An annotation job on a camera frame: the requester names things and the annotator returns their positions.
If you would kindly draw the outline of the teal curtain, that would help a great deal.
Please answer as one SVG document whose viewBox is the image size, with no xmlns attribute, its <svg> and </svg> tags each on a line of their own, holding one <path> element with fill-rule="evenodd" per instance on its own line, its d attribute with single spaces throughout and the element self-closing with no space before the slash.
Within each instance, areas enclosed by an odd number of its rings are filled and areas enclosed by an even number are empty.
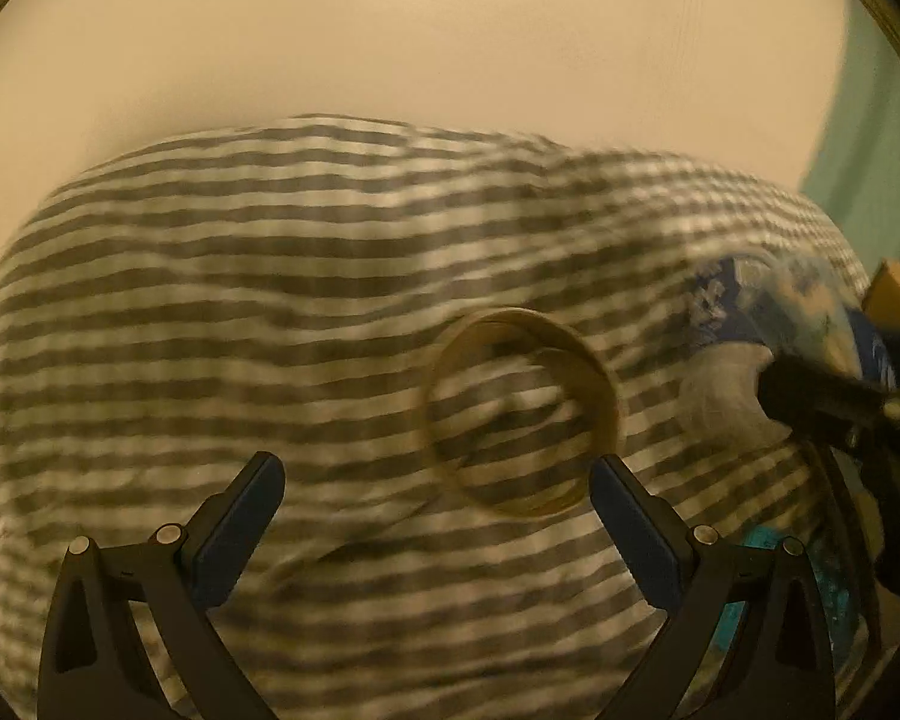
<svg viewBox="0 0 900 720">
<path fill-rule="evenodd" d="M 839 83 L 802 192 L 866 270 L 900 260 L 900 58 L 859 0 L 848 2 Z"/>
</svg>

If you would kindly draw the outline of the teal blue packet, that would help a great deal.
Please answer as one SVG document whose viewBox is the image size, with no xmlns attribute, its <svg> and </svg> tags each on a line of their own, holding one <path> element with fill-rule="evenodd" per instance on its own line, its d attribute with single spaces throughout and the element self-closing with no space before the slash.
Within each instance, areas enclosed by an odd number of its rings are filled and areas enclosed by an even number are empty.
<svg viewBox="0 0 900 720">
<path fill-rule="evenodd" d="M 854 600 L 848 578 L 844 575 L 844 561 L 837 553 L 832 536 L 823 525 L 816 525 L 805 541 L 805 554 L 813 571 L 814 583 L 820 595 L 820 610 L 826 620 L 827 642 L 831 650 L 834 674 L 839 674 L 850 660 L 857 632 L 859 632 L 859 603 Z M 718 619 L 710 639 L 710 651 L 727 655 L 735 642 L 745 616 L 746 603 L 730 603 Z M 800 582 L 788 589 L 787 616 L 784 634 L 790 644 L 811 644 L 813 631 L 809 624 L 809 609 Z"/>
</svg>

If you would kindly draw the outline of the grey white checked blanket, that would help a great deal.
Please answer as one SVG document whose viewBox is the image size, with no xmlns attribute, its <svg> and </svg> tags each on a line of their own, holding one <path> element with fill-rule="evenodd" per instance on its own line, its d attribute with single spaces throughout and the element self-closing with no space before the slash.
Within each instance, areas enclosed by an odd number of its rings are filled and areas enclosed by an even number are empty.
<svg viewBox="0 0 900 720">
<path fill-rule="evenodd" d="M 589 507 L 507 522 L 414 436 L 425 350 L 528 307 L 616 374 L 626 455 L 681 515 L 813 536 L 792 445 L 691 442 L 694 267 L 865 268 L 813 203 L 676 154 L 336 117 L 193 133 L 57 188 L 0 259 L 0 689 L 23 717 L 69 541 L 136 543 L 268 450 L 281 512 L 214 621 L 284 718 L 590 718 L 655 632 Z"/>
</svg>

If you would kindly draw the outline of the brown cardboard box right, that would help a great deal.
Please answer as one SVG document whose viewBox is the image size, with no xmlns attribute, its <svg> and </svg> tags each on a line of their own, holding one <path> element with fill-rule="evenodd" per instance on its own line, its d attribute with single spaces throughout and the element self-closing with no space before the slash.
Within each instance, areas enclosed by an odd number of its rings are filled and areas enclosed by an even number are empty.
<svg viewBox="0 0 900 720">
<path fill-rule="evenodd" d="M 863 298 L 863 313 L 878 330 L 900 332 L 900 261 L 883 260 Z"/>
</svg>

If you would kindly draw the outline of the clear blue plastic packet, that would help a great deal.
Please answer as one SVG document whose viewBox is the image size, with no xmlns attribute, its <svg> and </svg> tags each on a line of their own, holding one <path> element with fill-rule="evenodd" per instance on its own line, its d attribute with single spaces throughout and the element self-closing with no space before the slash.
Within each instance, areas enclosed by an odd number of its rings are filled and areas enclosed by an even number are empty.
<svg viewBox="0 0 900 720">
<path fill-rule="evenodd" d="M 896 385 L 880 333 L 829 262 L 811 255 L 745 250 L 699 265 L 689 346 L 679 387 L 681 424 L 695 439 L 738 454 L 792 436 L 758 400 L 759 374 L 783 355 Z"/>
</svg>

